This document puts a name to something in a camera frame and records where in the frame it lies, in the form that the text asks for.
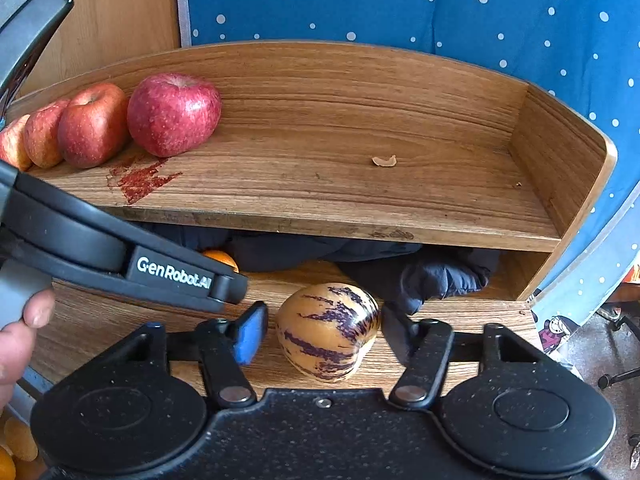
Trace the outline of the left hand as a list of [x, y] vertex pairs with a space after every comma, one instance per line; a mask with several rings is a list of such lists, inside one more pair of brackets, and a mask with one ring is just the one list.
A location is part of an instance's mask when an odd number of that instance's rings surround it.
[[0, 404], [4, 408], [13, 396], [14, 385], [23, 376], [35, 349], [37, 333], [53, 316], [52, 288], [38, 292], [24, 307], [23, 317], [0, 333]]

